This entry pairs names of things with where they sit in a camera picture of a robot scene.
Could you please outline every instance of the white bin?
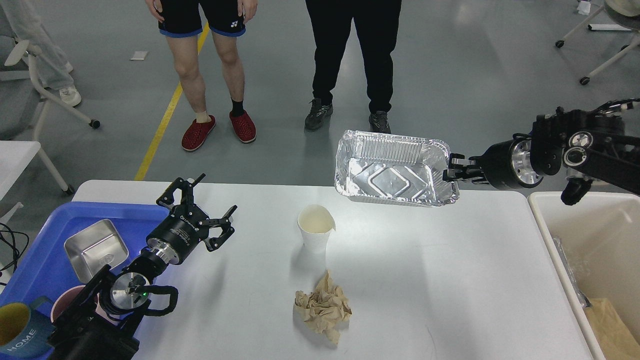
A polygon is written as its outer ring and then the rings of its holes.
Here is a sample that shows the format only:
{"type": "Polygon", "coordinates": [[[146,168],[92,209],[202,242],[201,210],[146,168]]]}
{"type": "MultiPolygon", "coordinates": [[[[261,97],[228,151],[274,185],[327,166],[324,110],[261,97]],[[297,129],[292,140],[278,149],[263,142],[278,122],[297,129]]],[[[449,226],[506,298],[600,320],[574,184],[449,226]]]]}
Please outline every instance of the white bin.
{"type": "Polygon", "coordinates": [[[552,236],[562,239],[569,263],[587,269],[578,276],[582,292],[591,298],[608,298],[638,341],[640,197],[590,192],[578,204],[567,206],[562,203],[560,194],[533,193],[529,196],[529,205],[591,353],[594,359],[604,360],[552,236]]]}

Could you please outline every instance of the blue tray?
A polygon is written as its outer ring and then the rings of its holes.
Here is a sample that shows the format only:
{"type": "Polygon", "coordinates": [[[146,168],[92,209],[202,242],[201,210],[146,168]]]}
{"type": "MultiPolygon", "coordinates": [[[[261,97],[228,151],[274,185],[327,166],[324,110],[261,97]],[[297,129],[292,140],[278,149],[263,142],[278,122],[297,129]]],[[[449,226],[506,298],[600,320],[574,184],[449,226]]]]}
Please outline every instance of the blue tray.
{"type": "MultiPolygon", "coordinates": [[[[168,210],[158,205],[69,202],[55,209],[18,269],[0,294],[0,306],[10,302],[31,302],[41,295],[55,301],[62,293],[81,285],[64,249],[65,240],[80,230],[108,218],[129,249],[129,257],[112,271],[118,273],[147,245],[147,235],[155,229],[168,210]]],[[[39,309],[49,317],[51,305],[39,309]]],[[[36,357],[46,359],[49,354],[36,357]]],[[[0,354],[0,360],[13,359],[0,354]]]]}

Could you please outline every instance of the chair wheel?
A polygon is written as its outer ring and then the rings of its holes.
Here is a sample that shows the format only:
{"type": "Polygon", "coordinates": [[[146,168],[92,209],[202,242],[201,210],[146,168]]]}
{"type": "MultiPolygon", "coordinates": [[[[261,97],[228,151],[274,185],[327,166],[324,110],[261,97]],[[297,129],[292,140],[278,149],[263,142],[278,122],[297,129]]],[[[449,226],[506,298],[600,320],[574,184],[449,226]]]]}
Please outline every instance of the chair wheel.
{"type": "Polygon", "coordinates": [[[76,189],[71,184],[67,184],[67,189],[64,191],[67,195],[73,195],[76,193],[76,189]]]}

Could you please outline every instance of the black pants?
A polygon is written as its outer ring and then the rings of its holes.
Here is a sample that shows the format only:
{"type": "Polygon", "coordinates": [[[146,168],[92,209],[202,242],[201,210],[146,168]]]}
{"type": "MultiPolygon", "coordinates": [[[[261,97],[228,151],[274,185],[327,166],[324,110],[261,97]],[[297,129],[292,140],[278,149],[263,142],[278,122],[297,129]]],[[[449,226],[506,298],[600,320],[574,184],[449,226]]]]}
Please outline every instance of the black pants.
{"type": "Polygon", "coordinates": [[[316,40],[314,97],[323,104],[333,100],[340,62],[355,22],[367,76],[369,110],[389,111],[402,0],[306,0],[316,40]]]}

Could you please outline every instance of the aluminum foil tray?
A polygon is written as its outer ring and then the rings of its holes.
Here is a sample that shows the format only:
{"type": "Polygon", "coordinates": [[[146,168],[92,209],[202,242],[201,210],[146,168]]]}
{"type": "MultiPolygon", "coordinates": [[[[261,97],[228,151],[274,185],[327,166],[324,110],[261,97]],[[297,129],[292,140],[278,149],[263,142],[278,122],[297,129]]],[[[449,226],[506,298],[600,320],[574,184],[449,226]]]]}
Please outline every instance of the aluminum foil tray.
{"type": "Polygon", "coordinates": [[[347,130],[335,157],[335,188],[360,202],[453,204],[458,184],[442,179],[449,153],[441,140],[347,130]]]}
{"type": "Polygon", "coordinates": [[[85,284],[104,265],[114,268],[129,256],[129,249],[109,219],[100,220],[68,238],[65,251],[78,279],[85,284]]]}

